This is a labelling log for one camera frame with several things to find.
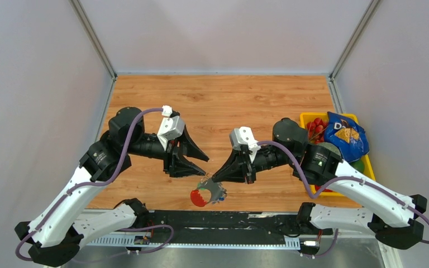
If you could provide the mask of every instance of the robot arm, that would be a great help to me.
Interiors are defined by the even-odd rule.
[[[118,111],[109,121],[109,130],[89,147],[73,176],[53,202],[33,221],[21,222],[16,226],[20,246],[24,242],[32,244],[28,251],[31,261],[57,267],[71,260],[83,246],[100,236],[122,228],[143,227],[139,226],[138,217],[148,211],[137,199],[128,200],[94,218],[76,221],[89,202],[120,172],[131,166],[128,154],[163,160],[164,171],[171,177],[206,174],[184,157],[208,161],[208,156],[188,135],[180,114],[168,106],[156,110],[166,116],[157,134],[144,133],[143,115],[148,111],[142,112],[135,107]]]
[[[415,220],[418,215],[407,207],[423,213],[427,206],[426,198],[396,193],[359,173],[330,149],[309,144],[306,130],[289,118],[283,118],[274,125],[274,143],[256,147],[254,143],[257,145],[258,142],[251,135],[251,129],[247,127],[236,128],[231,132],[233,150],[223,167],[211,178],[214,183],[230,181],[251,184],[256,180],[257,172],[285,164],[289,164],[294,169],[293,175],[300,178],[285,152],[273,146],[274,143],[280,144],[301,163],[308,184],[322,186],[330,183],[327,189],[341,193],[363,206],[360,209],[348,209],[304,203],[298,212],[299,224],[318,229],[340,228],[375,234],[381,242],[400,249],[410,248],[422,240],[423,225]],[[311,197],[316,198],[318,194],[312,194]],[[388,194],[405,205],[398,204]]]

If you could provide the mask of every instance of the yellow tray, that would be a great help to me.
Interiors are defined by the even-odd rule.
[[[342,116],[346,116],[348,118],[351,118],[354,120],[354,122],[358,123],[358,118],[352,114],[352,113],[342,113]],[[301,113],[300,114],[300,126],[305,128],[308,122],[312,122],[315,120],[315,118],[321,118],[321,120],[328,120],[328,114],[327,113]],[[373,167],[371,166],[371,161],[369,161],[369,156],[364,155],[361,157],[361,161],[364,163],[364,175],[369,177],[370,179],[376,181],[376,178],[374,177]],[[313,193],[316,193],[317,190],[315,189],[315,186],[310,185],[310,189]],[[344,195],[337,193],[337,192],[323,192],[320,194],[320,196],[326,196],[326,197],[344,197]]]

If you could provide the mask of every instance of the doritos bag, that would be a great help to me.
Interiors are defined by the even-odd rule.
[[[325,141],[334,144],[348,162],[359,160],[369,152],[369,143],[364,128],[353,119],[328,112],[329,123],[325,130]]]

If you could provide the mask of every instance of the wood grain surface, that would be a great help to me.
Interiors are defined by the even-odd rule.
[[[162,105],[180,112],[193,141],[210,157],[209,162],[189,159],[208,175],[227,160],[233,128],[249,126],[258,141],[271,140],[274,123],[283,117],[299,122],[301,112],[333,111],[324,76],[128,75],[117,79],[103,131],[120,108]],[[157,132],[161,119],[160,113],[145,116],[146,132]],[[189,196],[202,177],[169,178],[161,160],[131,156],[131,161],[132,167],[90,208],[112,208],[122,199],[138,198],[149,209],[296,212],[302,202],[311,202],[288,165],[258,173],[251,185],[224,183],[226,200],[198,208]],[[358,207],[344,197],[320,197],[315,202]]]

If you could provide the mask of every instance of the green fruit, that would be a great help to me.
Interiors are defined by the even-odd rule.
[[[355,170],[357,170],[357,171],[359,171],[359,172],[361,172],[361,173],[364,173],[364,169],[366,168],[365,166],[364,166],[364,163],[361,161],[361,160],[358,160],[358,161],[354,161],[354,162],[351,162],[351,163],[349,163]]]

